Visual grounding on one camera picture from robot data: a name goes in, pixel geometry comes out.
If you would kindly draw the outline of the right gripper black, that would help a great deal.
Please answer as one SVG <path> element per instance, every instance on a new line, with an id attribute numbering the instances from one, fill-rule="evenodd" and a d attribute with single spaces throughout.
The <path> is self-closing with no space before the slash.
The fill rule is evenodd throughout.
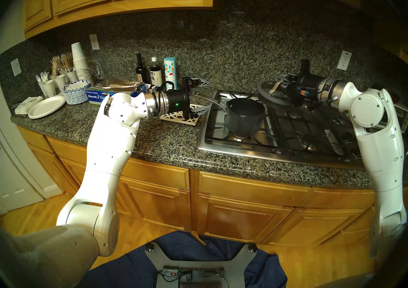
<path id="1" fill-rule="evenodd" d="M 291 83 L 285 88 L 286 95 L 294 95 L 294 106 L 302 106 L 304 100 L 318 102 L 321 77 L 310 72 L 309 60 L 301 60 L 299 74 L 282 74 L 276 77 L 282 83 Z"/>

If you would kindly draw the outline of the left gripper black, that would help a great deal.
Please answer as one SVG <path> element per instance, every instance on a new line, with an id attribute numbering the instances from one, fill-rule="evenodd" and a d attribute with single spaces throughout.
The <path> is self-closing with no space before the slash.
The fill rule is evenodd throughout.
<path id="1" fill-rule="evenodd" d="M 192 95 L 192 88 L 210 87 L 211 83 L 204 79 L 191 79 L 190 77 L 183 77 L 182 85 L 177 90 L 167 90 L 167 113 L 182 112 L 184 120 L 197 119 L 207 112 L 211 107 L 191 105 L 190 96 Z"/>

